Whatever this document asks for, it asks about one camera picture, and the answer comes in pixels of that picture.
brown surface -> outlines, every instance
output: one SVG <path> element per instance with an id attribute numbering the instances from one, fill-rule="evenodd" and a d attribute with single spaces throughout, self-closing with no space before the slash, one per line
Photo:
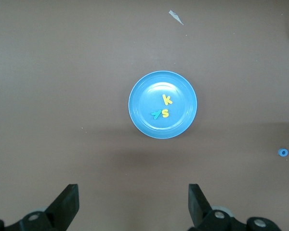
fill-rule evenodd
<path id="1" fill-rule="evenodd" d="M 184 26 L 168 14 L 176 12 Z M 146 137 L 127 101 L 186 77 L 192 126 Z M 78 183 L 70 231 L 184 231 L 189 183 L 245 222 L 289 230 L 288 1 L 0 1 L 0 218 Z"/>

white paper scrap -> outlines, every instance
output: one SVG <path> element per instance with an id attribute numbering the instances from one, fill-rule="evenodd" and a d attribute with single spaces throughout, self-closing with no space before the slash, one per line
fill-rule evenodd
<path id="1" fill-rule="evenodd" d="M 176 19 L 179 23 L 181 23 L 182 25 L 184 25 L 184 24 L 181 22 L 179 16 L 178 16 L 175 12 L 169 11 L 169 13 L 170 13 L 170 15 L 171 15 L 174 19 Z"/>

screw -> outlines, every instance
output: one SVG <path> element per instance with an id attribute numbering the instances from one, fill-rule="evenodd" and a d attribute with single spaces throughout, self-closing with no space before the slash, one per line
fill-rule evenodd
<path id="1" fill-rule="evenodd" d="M 220 211 L 215 212 L 215 216 L 217 218 L 219 218 L 219 219 L 224 219 L 225 218 L 225 215 L 222 212 L 220 212 Z"/>
<path id="2" fill-rule="evenodd" d="M 39 217 L 38 214 L 33 214 L 33 215 L 31 215 L 31 216 L 28 218 L 28 220 L 29 220 L 29 221 L 33 221 L 33 220 L 36 220 L 38 217 Z"/>
<path id="3" fill-rule="evenodd" d="M 256 220 L 254 220 L 254 223 L 255 223 L 255 225 L 257 225 L 259 227 L 262 227 L 262 228 L 266 227 L 266 224 L 263 220 L 256 219 Z"/>

letter k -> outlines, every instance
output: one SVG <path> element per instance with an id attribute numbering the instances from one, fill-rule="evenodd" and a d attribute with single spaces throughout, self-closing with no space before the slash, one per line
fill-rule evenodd
<path id="1" fill-rule="evenodd" d="M 166 95 L 163 94 L 163 100 L 164 100 L 164 103 L 165 103 L 166 106 L 167 106 L 168 104 L 172 104 L 172 101 L 170 100 L 170 96 L 168 96 L 168 97 L 166 98 Z"/>

blue plate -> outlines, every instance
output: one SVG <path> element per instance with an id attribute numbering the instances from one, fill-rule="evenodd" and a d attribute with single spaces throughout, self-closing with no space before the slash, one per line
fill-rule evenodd
<path id="1" fill-rule="evenodd" d="M 129 112 L 134 125 L 145 135 L 168 139 L 180 135 L 193 122 L 197 98 L 181 75 L 156 71 L 142 77 L 131 90 Z"/>

